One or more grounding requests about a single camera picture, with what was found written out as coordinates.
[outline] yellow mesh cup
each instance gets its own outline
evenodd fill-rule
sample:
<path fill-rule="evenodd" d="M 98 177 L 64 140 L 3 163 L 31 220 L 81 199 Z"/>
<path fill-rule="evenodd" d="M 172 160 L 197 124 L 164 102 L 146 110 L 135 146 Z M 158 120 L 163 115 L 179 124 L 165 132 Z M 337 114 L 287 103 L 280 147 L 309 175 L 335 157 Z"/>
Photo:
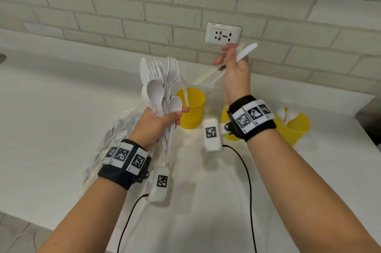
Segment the yellow mesh cup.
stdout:
<path fill-rule="evenodd" d="M 296 144 L 296 142 L 311 128 L 308 117 L 302 113 L 300 113 L 296 119 L 290 121 L 287 126 L 282 124 L 277 117 L 274 118 L 274 121 L 277 125 L 277 131 L 279 131 L 291 146 Z"/>
<path fill-rule="evenodd" d="M 176 96 L 180 97 L 183 106 L 185 106 L 184 91 L 179 90 Z M 205 105 L 205 94 L 193 87 L 188 87 L 188 101 L 189 101 L 189 112 L 183 113 L 180 118 L 181 127 L 184 129 L 195 129 L 199 126 L 202 120 L 202 113 L 204 111 Z"/>
<path fill-rule="evenodd" d="M 224 103 L 224 110 L 222 111 L 222 117 L 221 117 L 221 123 L 227 123 L 228 121 L 230 121 L 230 118 L 229 116 L 227 115 L 227 110 L 226 110 L 226 103 Z M 237 138 L 235 135 L 233 134 L 224 134 L 222 135 L 225 139 L 228 139 L 228 140 L 240 140 L 239 138 Z"/>

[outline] clear plastic wrapper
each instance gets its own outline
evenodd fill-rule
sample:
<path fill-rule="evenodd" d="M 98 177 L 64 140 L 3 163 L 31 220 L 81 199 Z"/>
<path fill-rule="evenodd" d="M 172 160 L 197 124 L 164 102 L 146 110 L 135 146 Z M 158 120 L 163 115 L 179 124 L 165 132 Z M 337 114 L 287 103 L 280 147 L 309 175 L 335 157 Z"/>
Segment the clear plastic wrapper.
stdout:
<path fill-rule="evenodd" d="M 145 104 L 139 104 L 133 108 L 126 110 L 122 113 L 120 118 L 114 123 L 114 125 L 107 131 L 103 140 L 98 145 L 93 157 L 90 159 L 87 169 L 84 174 L 83 183 L 79 192 L 79 197 L 90 188 L 93 182 L 98 178 L 98 171 L 102 167 L 102 160 L 107 154 L 109 148 L 126 139 L 130 133 L 135 129 L 136 123 L 140 119 L 143 111 L 147 108 Z M 154 149 L 148 152 L 150 156 L 154 153 Z"/>

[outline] wire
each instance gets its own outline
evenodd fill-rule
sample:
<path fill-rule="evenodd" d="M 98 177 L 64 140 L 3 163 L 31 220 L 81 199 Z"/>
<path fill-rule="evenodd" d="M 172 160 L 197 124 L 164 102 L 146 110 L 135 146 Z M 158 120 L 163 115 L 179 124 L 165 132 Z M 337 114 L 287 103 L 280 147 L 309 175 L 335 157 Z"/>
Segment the wire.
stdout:
<path fill-rule="evenodd" d="M 253 203 L 253 196 L 252 196 L 252 193 L 251 193 L 251 180 L 250 180 L 249 170 L 247 169 L 246 164 L 243 161 L 243 158 L 241 157 L 241 155 L 234 148 L 232 148 L 230 145 L 222 145 L 222 146 L 226 147 L 226 148 L 231 148 L 239 156 L 239 158 L 241 159 L 241 161 L 242 161 L 242 163 L 243 163 L 243 165 L 245 166 L 245 169 L 246 169 L 247 178 L 249 179 L 249 187 L 250 187 L 250 223 L 251 223 L 251 234 L 253 235 L 253 243 L 254 243 L 255 253 L 257 253 L 257 245 L 255 244 L 254 228 L 253 228 L 253 212 L 251 212 L 251 205 Z"/>
<path fill-rule="evenodd" d="M 128 219 L 127 219 L 127 222 L 126 222 L 126 226 L 124 226 L 124 229 L 123 229 L 123 231 L 122 231 L 122 233 L 121 233 L 121 236 L 120 236 L 120 239 L 119 239 L 119 244 L 118 244 L 118 250 L 117 250 L 117 253 L 119 253 L 119 247 L 120 247 L 120 243 L 121 243 L 121 238 L 123 237 L 124 231 L 126 231 L 128 222 L 130 221 L 130 218 L 131 218 L 131 215 L 132 215 L 132 212 L 134 211 L 135 206 L 136 206 L 136 204 L 139 202 L 139 200 L 140 200 L 141 198 L 144 198 L 144 197 L 148 197 L 148 194 L 141 195 L 141 196 L 139 197 L 139 199 L 136 200 L 134 206 L 133 206 L 132 209 L 131 209 L 130 215 L 128 216 Z"/>

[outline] wall socket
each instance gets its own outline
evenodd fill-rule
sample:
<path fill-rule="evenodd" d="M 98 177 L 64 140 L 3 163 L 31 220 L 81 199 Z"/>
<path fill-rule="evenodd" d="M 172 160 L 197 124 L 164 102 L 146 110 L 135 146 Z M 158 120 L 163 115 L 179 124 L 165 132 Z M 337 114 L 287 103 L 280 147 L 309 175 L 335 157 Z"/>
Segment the wall socket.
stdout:
<path fill-rule="evenodd" d="M 205 43 L 224 46 L 229 43 L 238 43 L 241 27 L 208 22 Z"/>

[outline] wristband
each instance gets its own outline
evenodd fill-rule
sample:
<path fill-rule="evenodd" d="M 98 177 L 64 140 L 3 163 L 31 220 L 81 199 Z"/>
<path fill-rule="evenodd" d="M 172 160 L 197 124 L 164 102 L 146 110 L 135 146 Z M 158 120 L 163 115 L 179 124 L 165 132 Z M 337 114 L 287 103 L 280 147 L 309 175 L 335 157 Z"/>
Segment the wristband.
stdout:
<path fill-rule="evenodd" d="M 128 190 L 135 182 L 148 178 L 151 157 L 140 145 L 124 139 L 109 149 L 102 163 L 98 176 Z"/>
<path fill-rule="evenodd" d="M 264 130 L 277 127 L 273 121 L 275 116 L 264 101 L 253 96 L 235 101 L 227 114 L 232 121 L 232 134 L 246 142 Z"/>

